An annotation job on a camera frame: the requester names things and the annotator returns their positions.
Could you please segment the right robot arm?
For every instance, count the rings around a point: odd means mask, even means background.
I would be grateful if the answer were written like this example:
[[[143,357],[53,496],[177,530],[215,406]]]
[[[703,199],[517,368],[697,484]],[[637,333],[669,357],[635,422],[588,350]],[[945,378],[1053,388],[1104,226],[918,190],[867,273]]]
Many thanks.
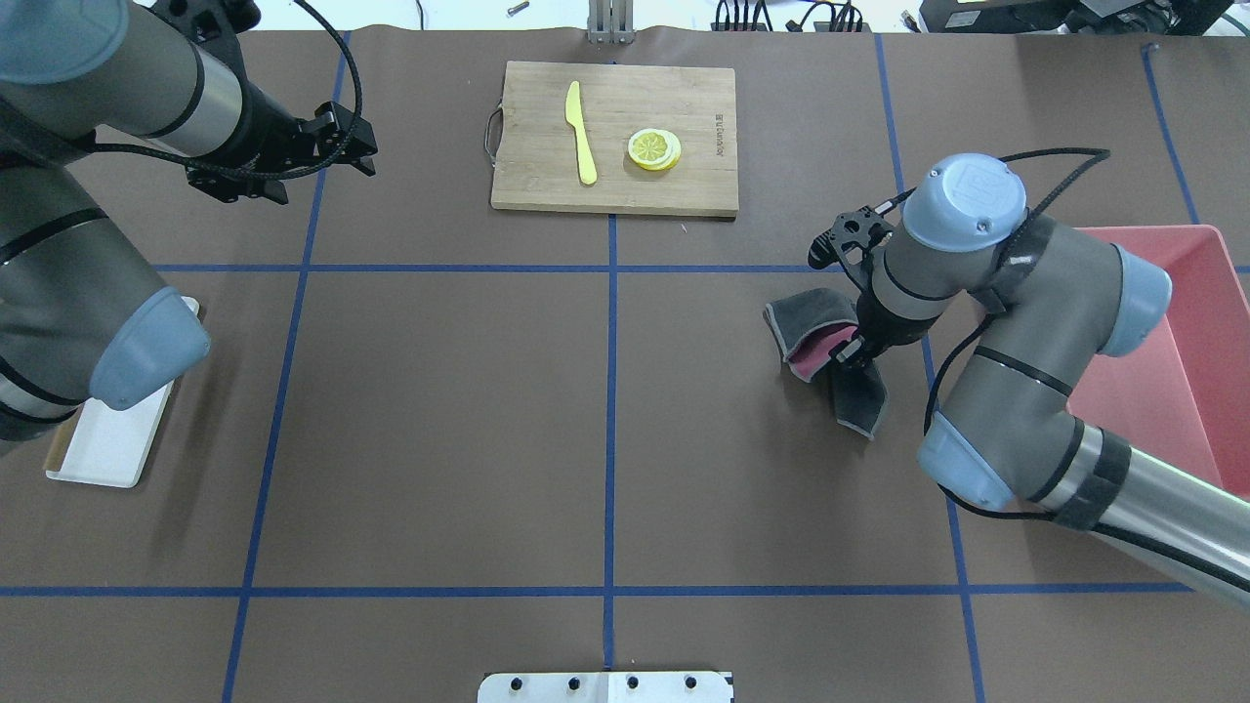
[[[918,462],[975,515],[1092,534],[1205,595],[1248,608],[1248,502],[1068,410],[1094,357],[1126,357],[1172,301],[1171,276],[1118,243],[1049,216],[1102,148],[1028,205],[1012,158],[955,154],[918,186],[841,213],[810,245],[858,289],[835,352],[870,367],[920,340],[954,298],[982,320],[946,400],[930,397]]]

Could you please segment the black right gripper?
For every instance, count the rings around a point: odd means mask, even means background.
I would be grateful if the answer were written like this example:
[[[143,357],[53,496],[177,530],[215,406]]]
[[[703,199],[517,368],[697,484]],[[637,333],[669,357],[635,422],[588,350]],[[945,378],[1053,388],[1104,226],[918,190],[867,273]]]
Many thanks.
[[[894,228],[878,210],[862,206],[844,211],[832,226],[812,240],[808,266],[825,270],[841,266],[858,289],[856,331],[852,341],[838,352],[839,362],[849,368],[868,367],[892,346],[909,346],[924,336],[924,321],[898,315],[885,306],[872,284],[872,274],[885,270],[885,258],[874,250],[882,245]]]

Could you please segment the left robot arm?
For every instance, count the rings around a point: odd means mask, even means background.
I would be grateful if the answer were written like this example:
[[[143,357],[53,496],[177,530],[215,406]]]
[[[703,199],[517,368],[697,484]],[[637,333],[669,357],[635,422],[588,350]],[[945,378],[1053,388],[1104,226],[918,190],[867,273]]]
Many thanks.
[[[176,164],[218,201],[285,204],[288,180],[336,164],[372,175],[352,53],[354,103],[296,118],[248,75],[238,36],[252,1],[2,4],[2,450],[88,400],[126,410],[210,352],[199,316],[68,165],[102,154]]]

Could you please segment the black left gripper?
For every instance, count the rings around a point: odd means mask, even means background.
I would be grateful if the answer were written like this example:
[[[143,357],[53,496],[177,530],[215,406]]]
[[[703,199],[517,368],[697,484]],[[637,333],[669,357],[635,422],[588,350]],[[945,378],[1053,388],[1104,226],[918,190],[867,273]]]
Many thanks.
[[[258,85],[242,85],[238,124],[230,135],[230,166],[252,173],[295,173],[300,168],[349,165],[375,176],[372,158],[378,143],[371,123],[340,103],[322,103],[312,119],[294,118],[281,103]],[[262,180],[185,169],[188,183],[220,203],[262,199],[288,205],[286,186],[280,180]]]

